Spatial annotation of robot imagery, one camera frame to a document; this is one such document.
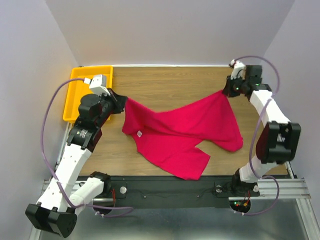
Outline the yellow plastic tray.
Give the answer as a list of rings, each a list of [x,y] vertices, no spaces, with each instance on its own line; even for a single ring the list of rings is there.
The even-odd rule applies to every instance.
[[[81,66],[72,69],[70,78],[89,78],[92,79],[95,75],[106,76],[106,87],[111,88],[113,83],[113,66],[112,65],[94,65]],[[74,124],[79,116],[78,107],[81,103],[81,98],[93,92],[89,89],[89,85],[82,81],[72,81],[68,84],[66,100],[63,110],[62,119],[65,122]]]

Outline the red t shirt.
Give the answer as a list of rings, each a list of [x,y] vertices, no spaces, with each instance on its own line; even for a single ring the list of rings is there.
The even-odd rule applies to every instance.
[[[122,132],[150,163],[183,180],[198,180],[210,155],[197,145],[210,141],[236,152],[243,137],[227,97],[218,91],[170,111],[155,112],[129,98]]]

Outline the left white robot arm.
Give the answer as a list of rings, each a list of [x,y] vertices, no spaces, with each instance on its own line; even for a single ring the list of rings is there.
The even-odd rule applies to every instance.
[[[75,228],[78,215],[95,197],[115,194],[111,177],[98,171],[77,191],[73,187],[102,136],[102,126],[111,114],[124,111],[127,99],[110,88],[81,98],[79,116],[69,131],[61,162],[37,203],[29,204],[25,210],[36,229],[67,238]]]

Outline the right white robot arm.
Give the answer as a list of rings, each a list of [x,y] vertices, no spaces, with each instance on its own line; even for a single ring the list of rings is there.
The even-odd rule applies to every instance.
[[[291,122],[280,110],[268,84],[262,82],[261,65],[245,65],[232,60],[231,75],[226,78],[223,94],[234,98],[247,97],[256,109],[263,130],[254,136],[249,162],[239,168],[230,182],[231,192],[242,195],[257,189],[257,181],[269,170],[294,159],[301,134],[301,126]]]

